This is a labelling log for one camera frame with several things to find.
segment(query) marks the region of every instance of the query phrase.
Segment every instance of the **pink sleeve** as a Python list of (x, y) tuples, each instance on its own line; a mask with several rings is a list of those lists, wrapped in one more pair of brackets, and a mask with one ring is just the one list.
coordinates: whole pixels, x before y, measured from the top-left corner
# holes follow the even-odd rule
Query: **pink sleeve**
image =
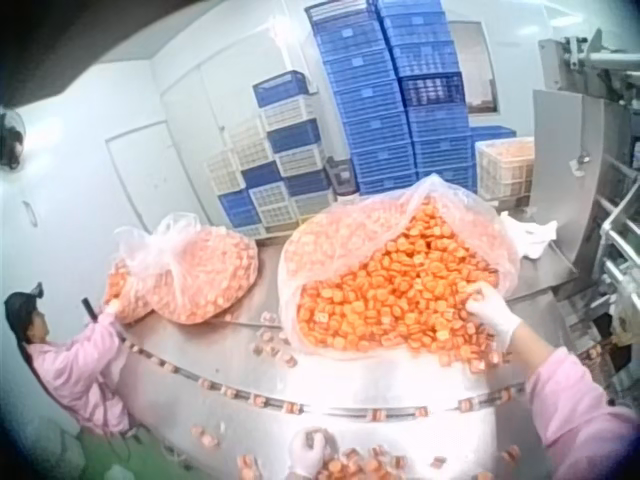
[(554, 478), (592, 478), (624, 453), (638, 426), (631, 410), (607, 405), (604, 390), (566, 348), (531, 376), (527, 395)]
[(64, 380), (72, 383), (95, 381), (102, 369), (118, 353), (120, 340), (114, 323), (113, 314), (102, 313), (96, 323), (89, 325), (56, 356), (56, 370), (64, 375)]

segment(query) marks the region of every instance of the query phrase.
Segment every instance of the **plastic bag of candies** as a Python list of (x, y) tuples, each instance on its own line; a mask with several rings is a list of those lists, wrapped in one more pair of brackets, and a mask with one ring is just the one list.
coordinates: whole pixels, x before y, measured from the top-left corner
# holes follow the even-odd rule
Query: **plastic bag of candies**
[(468, 286), (484, 280), (506, 294), (518, 271), (495, 211), (431, 175), (298, 228), (278, 267), (280, 316), (307, 352), (346, 359), (393, 348), (470, 362), (492, 342), (467, 314)]
[(171, 214), (152, 234), (124, 227), (116, 237), (136, 288), (151, 308), (178, 323), (200, 323), (225, 310), (258, 273), (253, 240), (202, 226), (193, 214)]
[(118, 260), (113, 264), (107, 279), (107, 291), (104, 295), (103, 304), (107, 305), (111, 300), (120, 300), (120, 310), (118, 320), (127, 324), (140, 320), (151, 313), (149, 305), (140, 282), (129, 281), (131, 275), (123, 260)]

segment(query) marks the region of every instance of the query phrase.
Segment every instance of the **pink uniform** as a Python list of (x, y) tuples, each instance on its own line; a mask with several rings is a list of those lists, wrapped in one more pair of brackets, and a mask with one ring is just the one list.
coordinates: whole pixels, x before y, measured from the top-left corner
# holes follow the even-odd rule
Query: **pink uniform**
[(27, 348), (44, 385), (81, 426), (103, 434), (129, 429), (127, 410), (112, 390), (126, 355), (113, 314), (103, 313), (66, 345)]
[(531, 376), (527, 394), (554, 478), (598, 478), (637, 433), (634, 413), (607, 406), (604, 390), (566, 348), (556, 350)]

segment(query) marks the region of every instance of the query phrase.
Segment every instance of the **white door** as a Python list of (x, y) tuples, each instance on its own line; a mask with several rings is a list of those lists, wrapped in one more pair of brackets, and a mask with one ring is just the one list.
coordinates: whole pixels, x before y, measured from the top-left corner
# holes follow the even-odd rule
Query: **white door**
[(107, 140), (107, 146), (125, 193), (148, 230), (173, 212), (195, 213), (208, 223), (166, 123)]

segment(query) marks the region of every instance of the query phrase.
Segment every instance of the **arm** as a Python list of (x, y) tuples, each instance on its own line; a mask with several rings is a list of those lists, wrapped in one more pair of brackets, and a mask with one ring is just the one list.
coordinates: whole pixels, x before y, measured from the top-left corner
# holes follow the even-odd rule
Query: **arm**
[(607, 406), (606, 394), (565, 348), (555, 350), (486, 284), (467, 303), (470, 313), (496, 331), (529, 374), (527, 396), (533, 422), (555, 468), (555, 478), (593, 477), (594, 468), (615, 460), (637, 428), (635, 415)]
[(57, 369), (72, 382), (92, 383), (116, 356), (120, 347), (115, 324), (117, 305), (109, 306), (98, 321), (72, 342), (56, 359)]

